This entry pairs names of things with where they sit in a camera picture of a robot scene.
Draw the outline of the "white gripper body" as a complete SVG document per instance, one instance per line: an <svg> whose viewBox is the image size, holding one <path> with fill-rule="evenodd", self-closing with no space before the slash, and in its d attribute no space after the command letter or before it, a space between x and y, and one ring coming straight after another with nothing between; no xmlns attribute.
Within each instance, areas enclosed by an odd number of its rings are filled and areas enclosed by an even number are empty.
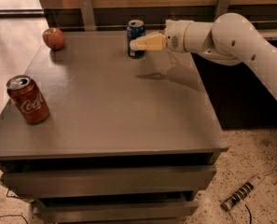
<svg viewBox="0 0 277 224"><path fill-rule="evenodd" d="M186 33L188 26L192 21L173 21L167 20L165 22L164 35L166 37L166 45L170 51L174 52L188 52L186 46Z"/></svg>

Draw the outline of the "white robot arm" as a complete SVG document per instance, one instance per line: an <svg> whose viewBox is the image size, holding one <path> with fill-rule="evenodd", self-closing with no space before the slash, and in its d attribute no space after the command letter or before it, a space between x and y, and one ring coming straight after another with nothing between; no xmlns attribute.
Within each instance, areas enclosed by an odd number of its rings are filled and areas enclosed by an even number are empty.
<svg viewBox="0 0 277 224"><path fill-rule="evenodd" d="M163 33L135 38L130 48L190 52L228 66L244 63L277 101L277 48L239 14L227 13L213 22L167 20Z"/></svg>

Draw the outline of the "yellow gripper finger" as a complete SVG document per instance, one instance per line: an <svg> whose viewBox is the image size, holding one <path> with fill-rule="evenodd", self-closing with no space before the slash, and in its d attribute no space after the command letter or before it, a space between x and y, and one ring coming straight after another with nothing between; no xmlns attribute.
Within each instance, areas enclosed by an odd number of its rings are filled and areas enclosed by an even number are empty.
<svg viewBox="0 0 277 224"><path fill-rule="evenodd" d="M165 47L166 37L158 32L140 36L130 42L132 50L162 50Z"/></svg>

